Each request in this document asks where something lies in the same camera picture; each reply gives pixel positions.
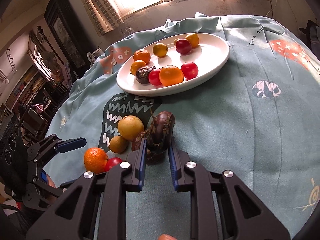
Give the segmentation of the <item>left hand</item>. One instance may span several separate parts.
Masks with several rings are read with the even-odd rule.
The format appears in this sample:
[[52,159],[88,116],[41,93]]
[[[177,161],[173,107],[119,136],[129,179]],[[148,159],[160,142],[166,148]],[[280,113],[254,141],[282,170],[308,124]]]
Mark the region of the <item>left hand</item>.
[[[55,183],[53,182],[53,180],[50,178],[50,176],[49,176],[48,174],[47,174],[47,180],[48,180],[48,185],[49,185],[49,186],[57,189]],[[50,194],[50,193],[48,193],[48,192],[46,193],[46,198],[47,198],[47,200],[48,200],[51,204],[52,204],[53,202],[55,202],[56,199],[57,199],[55,196],[53,196],[52,194]]]

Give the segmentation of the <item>right hand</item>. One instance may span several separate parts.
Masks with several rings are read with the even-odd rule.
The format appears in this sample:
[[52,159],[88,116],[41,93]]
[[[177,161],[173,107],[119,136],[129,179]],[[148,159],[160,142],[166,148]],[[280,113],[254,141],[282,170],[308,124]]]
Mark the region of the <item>right hand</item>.
[[162,234],[158,237],[158,240],[177,240],[175,237],[172,237],[171,235]]

